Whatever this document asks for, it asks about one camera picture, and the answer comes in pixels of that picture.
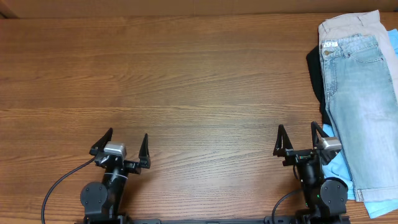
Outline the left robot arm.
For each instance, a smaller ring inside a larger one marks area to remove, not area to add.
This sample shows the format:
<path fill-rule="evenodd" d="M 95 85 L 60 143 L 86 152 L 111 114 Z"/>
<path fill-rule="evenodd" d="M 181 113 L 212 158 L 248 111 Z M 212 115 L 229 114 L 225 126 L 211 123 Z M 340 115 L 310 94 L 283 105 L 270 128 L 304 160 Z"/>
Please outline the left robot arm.
<path fill-rule="evenodd" d="M 150 168 L 148 135 L 144 135 L 137 162 L 126 159 L 125 145 L 112 141 L 112 135 L 113 129 L 109 128 L 89 151 L 94 157 L 95 165 L 104 169 L 104 175 L 102 181 L 90 182 L 81 191 L 80 200 L 85 209 L 84 223 L 133 222 L 129 215 L 121 213 L 119 208 L 128 175 L 139 175 L 142 169 Z"/>

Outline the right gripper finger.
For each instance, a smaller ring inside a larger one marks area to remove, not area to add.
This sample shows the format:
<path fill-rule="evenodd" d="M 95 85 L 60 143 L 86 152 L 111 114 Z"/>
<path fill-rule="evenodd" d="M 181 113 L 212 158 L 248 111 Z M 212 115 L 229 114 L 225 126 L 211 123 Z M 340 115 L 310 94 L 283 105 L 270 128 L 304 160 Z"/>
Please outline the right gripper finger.
<path fill-rule="evenodd" d="M 316 121 L 311 122 L 312 144 L 314 148 L 326 148 L 329 135 L 325 133 Z"/>
<path fill-rule="evenodd" d="M 274 156 L 288 156 L 293 151 L 292 143 L 287 135 L 283 124 L 278 126 L 277 140 L 273 151 Z"/>

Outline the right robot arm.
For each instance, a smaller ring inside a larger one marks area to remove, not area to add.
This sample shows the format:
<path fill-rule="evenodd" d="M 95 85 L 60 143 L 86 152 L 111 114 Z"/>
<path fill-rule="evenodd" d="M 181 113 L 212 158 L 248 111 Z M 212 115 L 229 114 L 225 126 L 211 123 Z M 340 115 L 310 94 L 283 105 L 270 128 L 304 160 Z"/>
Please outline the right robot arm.
<path fill-rule="evenodd" d="M 337 177 L 325 177 L 322 167 L 328 165 L 342 150 L 336 137 L 324 132 L 317 122 L 311 123 L 312 148 L 296 151 L 282 124 L 278 126 L 273 155 L 283 157 L 283 166 L 292 166 L 301 188 L 283 196 L 275 205 L 271 222 L 278 223 L 275 212 L 287 198 L 303 193 L 306 208 L 288 218 L 289 223 L 349 223 L 346 213 L 348 186 Z"/>

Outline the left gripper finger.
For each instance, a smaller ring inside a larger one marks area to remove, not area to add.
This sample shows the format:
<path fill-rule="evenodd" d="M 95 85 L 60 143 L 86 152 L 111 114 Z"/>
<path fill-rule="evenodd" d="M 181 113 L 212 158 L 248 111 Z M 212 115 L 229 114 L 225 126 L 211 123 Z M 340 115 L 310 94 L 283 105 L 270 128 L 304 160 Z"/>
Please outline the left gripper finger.
<path fill-rule="evenodd" d="M 148 142 L 149 142 L 149 136 L 147 133 L 145 133 L 139 151 L 139 165 L 141 168 L 144 169 L 149 169 L 151 165 Z"/>
<path fill-rule="evenodd" d="M 109 128 L 107 132 L 90 148 L 89 154 L 96 156 L 99 152 L 103 152 L 106 144 L 111 141 L 113 129 Z"/>

